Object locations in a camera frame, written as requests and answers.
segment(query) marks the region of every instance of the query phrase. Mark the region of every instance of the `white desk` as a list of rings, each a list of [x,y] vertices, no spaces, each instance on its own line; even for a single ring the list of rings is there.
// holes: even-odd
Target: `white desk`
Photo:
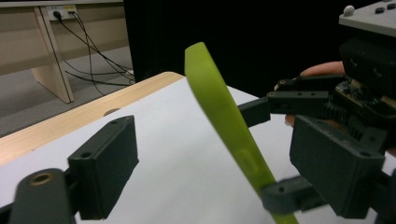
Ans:
[[[256,97],[230,88],[238,105]],[[13,202],[18,182],[67,157],[109,121],[134,115],[140,162],[109,218],[78,223],[274,223],[196,103],[186,78],[0,166],[0,206]],[[250,128],[276,179],[297,175],[290,164],[291,131],[283,116]],[[395,166],[389,160],[386,170]],[[296,213],[300,223],[374,223],[336,217],[329,206]]]

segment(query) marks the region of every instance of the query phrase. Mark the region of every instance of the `black cable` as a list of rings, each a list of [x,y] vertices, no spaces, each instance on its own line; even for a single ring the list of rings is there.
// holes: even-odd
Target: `black cable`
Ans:
[[[75,11],[72,11],[72,12],[70,12],[72,15],[73,15],[73,17],[78,21],[78,24],[80,25],[80,27],[82,28],[82,26],[83,26],[83,22],[82,22],[82,19],[81,19],[81,17],[77,14],[77,12],[75,12]],[[93,44],[93,46],[96,48],[96,49],[98,49],[97,47],[96,47],[96,45],[93,43],[93,41],[91,40],[91,42],[92,42],[92,44]],[[127,66],[123,66],[123,65],[120,65],[120,64],[118,64],[118,63],[115,63],[114,61],[112,61],[111,59],[109,59],[109,58],[107,58],[105,55],[102,55],[104,58],[106,58],[107,60],[109,60],[109,61],[111,61],[112,63],[114,63],[115,65],[117,65],[118,67],[120,67],[120,68],[126,68],[126,69],[129,69],[129,70],[133,70],[133,68],[129,68],[129,67],[127,67]]]
[[[77,78],[82,79],[82,80],[84,80],[84,81],[91,81],[91,80],[88,79],[88,78],[80,77],[80,76],[78,76],[78,75],[76,75],[76,74],[72,74],[72,73],[70,73],[70,72],[68,72],[68,71],[65,71],[65,72],[66,72],[67,74],[69,74],[70,76],[77,77]],[[122,84],[122,83],[112,83],[112,82],[104,82],[104,81],[98,81],[98,80],[95,80],[95,82],[96,82],[96,83],[99,83],[99,84],[111,85],[111,86],[124,86],[124,87],[130,86],[130,85],[127,85],[127,84]]]
[[[73,16],[75,17],[75,19],[78,20],[78,24],[80,25],[81,29],[84,31],[84,33],[86,34],[86,36],[89,38],[89,40],[91,40],[90,36],[85,32],[85,29],[83,28],[84,26],[83,26],[82,19],[79,17],[79,15],[78,15],[76,12],[71,12],[71,13],[72,13]],[[112,61],[111,59],[107,58],[107,56],[105,56],[105,55],[96,47],[96,45],[93,43],[92,40],[91,40],[91,42],[92,42],[93,47],[88,43],[89,41],[87,41],[87,42],[84,41],[81,37],[79,37],[78,35],[76,35],[73,31],[71,31],[71,30],[70,30],[67,26],[65,26],[63,23],[62,23],[62,26],[63,26],[64,28],[66,28],[70,33],[72,33],[75,37],[77,37],[79,40],[81,40],[84,44],[86,44],[87,46],[89,46],[89,48],[95,50],[99,55],[101,55],[101,56],[107,61],[107,63],[108,63],[111,67],[113,67],[113,69],[114,69],[115,71],[119,72],[122,76],[126,77],[123,73],[121,73],[120,71],[118,71],[110,62],[114,63],[116,66],[119,67],[119,69],[123,70],[125,73],[131,74],[129,71],[127,71],[127,70],[124,69],[124,67],[126,67],[126,66],[119,65],[119,64],[115,63],[114,61]]]
[[[83,71],[80,71],[80,70],[78,70],[77,68],[75,68],[74,66],[72,66],[70,63],[68,63],[67,61],[64,61],[67,65],[69,65],[71,68],[73,68],[76,72],[80,72],[80,73],[82,73],[82,74],[89,74],[88,72],[83,72]],[[120,71],[117,71],[117,72],[108,72],[108,73],[92,73],[93,75],[95,75],[95,76],[105,76],[105,75],[115,75],[115,74],[119,74],[120,73]]]
[[[78,14],[77,14],[76,12],[69,12],[69,13],[72,14],[73,17],[77,20],[78,25],[80,26],[80,28],[83,30],[83,32],[84,32],[84,34],[85,34],[86,41],[82,40],[82,38],[80,38],[78,35],[76,35],[76,34],[75,34],[74,32],[72,32],[68,27],[66,27],[66,26],[64,25],[64,23],[62,22],[60,13],[59,13],[59,15],[55,15],[55,12],[54,12],[54,16],[58,19],[58,21],[61,23],[61,25],[62,25],[64,28],[66,28],[70,33],[72,33],[74,36],[76,36],[78,39],[80,39],[83,43],[85,43],[85,44],[88,46],[89,55],[90,55],[90,68],[91,68],[90,70],[91,70],[91,71],[90,71],[90,73],[82,72],[82,71],[77,70],[77,69],[76,69],[75,67],[73,67],[70,63],[68,63],[68,62],[66,62],[66,63],[67,63],[71,68],[75,69],[76,71],[78,71],[78,72],[80,72],[80,73],[83,73],[83,74],[90,74],[91,77],[92,77],[92,83],[93,83],[93,85],[95,85],[95,83],[101,83],[101,84],[109,84],[109,85],[128,86],[128,85],[115,84],[115,83],[112,83],[112,84],[111,84],[111,83],[106,83],[106,82],[97,81],[97,80],[94,80],[94,79],[93,79],[93,75],[108,75],[108,74],[116,74],[116,73],[119,73],[119,74],[123,75],[124,77],[126,77],[121,71],[119,71],[118,69],[116,69],[110,62],[114,63],[116,66],[119,67],[119,69],[123,70],[123,71],[126,72],[127,74],[131,74],[132,76],[133,76],[134,74],[133,74],[133,73],[130,73],[129,71],[126,71],[126,70],[124,69],[124,68],[128,68],[127,66],[123,66],[123,65],[120,65],[120,64],[118,64],[118,63],[115,63],[114,61],[112,61],[112,60],[110,60],[109,58],[107,58],[107,56],[103,55],[102,52],[95,46],[95,44],[93,43],[93,41],[92,41],[91,38],[89,37],[88,33],[86,32],[85,26],[84,26],[84,24],[83,24],[83,22],[82,22],[82,19],[78,16]],[[111,67],[113,67],[113,69],[116,71],[116,73],[94,74],[94,73],[92,72],[91,49],[93,49],[93,50],[95,50],[97,53],[99,53],[99,55],[101,55],[101,56],[107,61],[107,63],[108,63]],[[68,72],[68,71],[66,71],[66,73],[70,74],[71,76],[81,78],[81,79],[83,79],[83,80],[88,80],[87,78],[79,77],[79,76],[74,75],[74,74],[72,74],[72,73],[70,73],[70,72]],[[132,81],[134,81],[134,78],[128,78],[128,77],[126,77],[126,78],[129,79],[129,84],[132,85],[132,84],[133,84]]]
[[[89,41],[85,42],[84,40],[82,40],[78,35],[76,35],[74,32],[72,32],[70,29],[68,29],[64,24],[63,26],[69,31],[71,32],[73,35],[75,35],[79,40],[81,40],[83,43],[85,43],[87,46],[89,46],[90,48],[94,49],[96,52],[98,52],[99,55],[101,55],[105,61],[115,70],[117,71],[119,74],[121,74],[123,77],[129,79],[129,83],[132,84],[131,82],[134,81],[134,78],[129,78],[127,76],[125,76],[122,72],[120,72],[118,69],[116,69],[110,62],[114,63],[112,60],[108,59],[107,56],[105,56],[104,54],[102,54],[102,52],[95,46],[95,44],[92,42],[90,36],[85,32],[85,30],[83,29],[83,26],[81,26],[81,28],[83,29],[84,33],[86,35],[88,35],[88,38],[91,40],[93,47],[91,47],[91,45],[88,43]],[[114,63],[115,65],[117,65],[119,67],[119,69],[123,70],[125,73],[131,74],[130,72],[126,71],[125,69],[123,69],[122,67],[120,67],[117,63]]]

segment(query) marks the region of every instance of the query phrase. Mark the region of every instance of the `finger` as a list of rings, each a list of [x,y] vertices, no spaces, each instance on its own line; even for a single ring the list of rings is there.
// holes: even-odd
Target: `finger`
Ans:
[[[388,152],[390,155],[396,157],[396,148],[388,149],[387,152]]]
[[[343,62],[321,63],[305,69],[300,76],[315,76],[325,74],[344,74]]]
[[[294,116],[293,115],[286,115],[285,116],[285,124],[287,126],[294,127]]]

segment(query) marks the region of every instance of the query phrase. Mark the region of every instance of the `wall socket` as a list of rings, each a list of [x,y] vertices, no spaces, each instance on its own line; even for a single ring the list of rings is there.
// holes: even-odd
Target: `wall socket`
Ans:
[[[67,6],[52,6],[52,7],[47,7],[47,11],[49,13],[49,20],[50,21],[57,21],[53,16],[54,11],[59,11],[62,16],[62,20],[70,20],[74,19],[75,17],[70,13],[70,12],[76,12],[76,5],[67,5]]]

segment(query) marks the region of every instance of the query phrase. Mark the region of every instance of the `black curtain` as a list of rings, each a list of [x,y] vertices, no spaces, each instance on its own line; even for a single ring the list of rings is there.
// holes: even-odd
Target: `black curtain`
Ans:
[[[341,60],[339,46],[359,30],[339,16],[375,2],[124,1],[136,79],[184,75],[184,49],[203,41],[227,85],[262,97],[281,78]]]

